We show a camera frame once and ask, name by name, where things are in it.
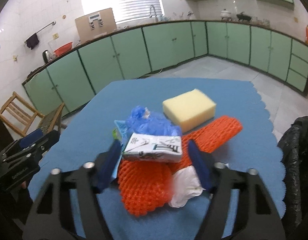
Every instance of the crumpled white tissue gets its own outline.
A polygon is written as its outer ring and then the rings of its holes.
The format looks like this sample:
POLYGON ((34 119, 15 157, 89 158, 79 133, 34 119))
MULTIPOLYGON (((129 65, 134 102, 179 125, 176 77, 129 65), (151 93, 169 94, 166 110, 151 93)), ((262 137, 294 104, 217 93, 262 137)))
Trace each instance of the crumpled white tissue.
POLYGON ((168 203, 171 207, 185 206, 190 198, 199 196, 203 192, 201 183, 193 166, 188 166, 173 175, 174 195, 168 203))

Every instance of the screw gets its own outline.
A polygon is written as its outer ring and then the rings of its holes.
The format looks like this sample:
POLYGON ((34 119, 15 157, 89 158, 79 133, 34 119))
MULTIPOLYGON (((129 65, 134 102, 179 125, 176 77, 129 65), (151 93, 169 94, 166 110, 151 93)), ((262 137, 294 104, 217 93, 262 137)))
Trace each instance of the screw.
POLYGON ((258 171, 256 169, 248 169, 247 171, 249 174, 251 175, 257 175, 258 174, 258 171))
POLYGON ((85 169, 91 169, 94 166, 95 166, 95 163, 93 163, 93 162, 87 162, 87 163, 84 163, 84 165, 83 165, 83 167, 85 169))
POLYGON ((57 175, 57 174, 60 174, 60 173, 61 173, 61 169, 59 169, 59 168, 55 168, 55 169, 51 170, 52 175, 57 175))
POLYGON ((224 163, 214 163, 214 167, 218 169, 225 169, 226 165, 224 163))

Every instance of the blue plastic bag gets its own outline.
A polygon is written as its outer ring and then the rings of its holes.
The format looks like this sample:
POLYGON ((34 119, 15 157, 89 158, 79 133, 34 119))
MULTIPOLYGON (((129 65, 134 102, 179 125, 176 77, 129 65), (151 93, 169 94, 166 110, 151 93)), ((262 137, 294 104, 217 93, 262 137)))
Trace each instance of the blue plastic bag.
POLYGON ((128 134, 140 133, 149 135, 182 136, 179 126, 173 125, 164 114, 150 112, 147 108, 137 106, 126 119, 128 134))

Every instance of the chair backrest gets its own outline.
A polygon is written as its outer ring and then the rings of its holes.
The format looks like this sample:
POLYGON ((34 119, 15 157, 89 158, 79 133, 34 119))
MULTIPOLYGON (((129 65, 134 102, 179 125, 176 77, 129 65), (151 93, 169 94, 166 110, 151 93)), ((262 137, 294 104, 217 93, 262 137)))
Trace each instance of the chair backrest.
POLYGON ((33 106, 31 106, 28 102, 26 102, 21 96, 19 96, 15 91, 13 95, 5 102, 0 110, 0 119, 13 131, 18 133, 21 136, 26 136, 26 132, 30 128, 31 124, 33 123, 36 117, 43 118, 44 115, 38 112, 33 106), (28 112, 24 111, 24 108, 21 108, 19 105, 16 104, 17 99, 23 106, 29 109, 30 112, 33 114, 29 114, 28 112), (14 117, 17 121, 22 123, 25 128, 21 130, 16 125, 12 124, 5 116, 3 116, 3 112, 7 111, 14 117))

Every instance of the orange foam net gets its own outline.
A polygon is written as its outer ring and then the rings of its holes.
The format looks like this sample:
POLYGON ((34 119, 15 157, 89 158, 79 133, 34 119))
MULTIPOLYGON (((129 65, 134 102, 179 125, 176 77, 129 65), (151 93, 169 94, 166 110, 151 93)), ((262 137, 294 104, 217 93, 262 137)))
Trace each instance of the orange foam net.
POLYGON ((201 129, 182 136, 183 156, 179 163, 121 161, 118 183, 122 202, 135 216, 146 215, 172 198, 172 174, 192 165, 187 145, 193 139, 203 152, 211 153, 242 130, 241 123, 222 116, 201 129))

